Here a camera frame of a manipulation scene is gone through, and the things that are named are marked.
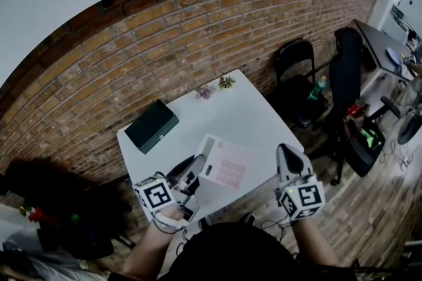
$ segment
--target gray desk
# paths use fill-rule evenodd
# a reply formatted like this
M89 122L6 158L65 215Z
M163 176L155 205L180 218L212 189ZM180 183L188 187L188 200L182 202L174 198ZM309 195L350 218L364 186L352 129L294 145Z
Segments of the gray desk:
M380 75L385 73L394 75L406 82L413 79L413 76L405 65L397 66L387 54L387 48L391 47L397 53L403 53L406 57L411 56L411 51L404 44L401 44L384 32L381 32L360 20L355 20L355 23L363 37L363 43L368 47L371 56L377 65L377 70L364 84L361 94L363 94Z

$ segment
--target small figurine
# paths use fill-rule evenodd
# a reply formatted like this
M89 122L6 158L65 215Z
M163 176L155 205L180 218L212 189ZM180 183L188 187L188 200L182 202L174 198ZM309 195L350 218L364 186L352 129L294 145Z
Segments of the small figurine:
M236 83L236 81L230 76L226 78L220 77L220 82L218 83L218 86L223 90L224 88L231 88L233 86L233 83Z
M215 91L215 88L213 88L212 86L209 87L208 85L205 85L202 88L197 88L195 91L198 92L195 96L196 99L204 98L208 100L211 98L211 95Z

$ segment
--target dark green box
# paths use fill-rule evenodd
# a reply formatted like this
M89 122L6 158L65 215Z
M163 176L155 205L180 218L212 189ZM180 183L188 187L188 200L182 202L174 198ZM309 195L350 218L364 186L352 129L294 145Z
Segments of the dark green box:
M125 132L135 146L147 154L178 122L175 114L157 100Z

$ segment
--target black office chair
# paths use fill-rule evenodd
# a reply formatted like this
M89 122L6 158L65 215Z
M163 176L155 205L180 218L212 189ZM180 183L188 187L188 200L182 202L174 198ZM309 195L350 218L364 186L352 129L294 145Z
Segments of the black office chair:
M340 183L343 171L343 161L346 159L351 168L361 177L365 176L375 164L385 138L374 120L388 110L400 117L399 109L385 96L384 103L378 111L370 117L364 117L363 130L372 131L376 135L376 144L369 147L367 139L359 133L355 137L346 139L344 117L349 107L356 103L361 94L361 65L362 65L362 38L353 28L342 28L334 33L337 39L337 55L330 63L330 82L334 106L327 115L322 129L328 135L328 140L309 158L329 156L337 161L337 179L331 184Z
M300 61L310 60L312 82L304 75L296 75L282 82L282 75ZM284 44L276 57L277 90L270 103L282 117L290 118L298 127L304 129L314 123L328 108L323 95L317 100L310 99L309 93L315 85L314 50L310 41L299 38Z

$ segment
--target white table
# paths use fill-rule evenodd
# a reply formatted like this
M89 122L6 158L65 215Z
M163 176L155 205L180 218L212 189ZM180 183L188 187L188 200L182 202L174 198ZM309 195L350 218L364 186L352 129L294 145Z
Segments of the white table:
M195 154L206 133L250 148L255 154L251 169L238 190L200 180L195 196L200 209L193 222L227 206L277 173L276 149L284 142L303 151L303 146L240 70L227 74L236 80L232 88L220 90L218 79L208 85L216 91L211 99L196 99L192 91L167 107L179 123L147 154L143 154L124 130L117 132L120 149L133 183L154 175L167 174L174 166ZM149 212L144 208L148 219Z

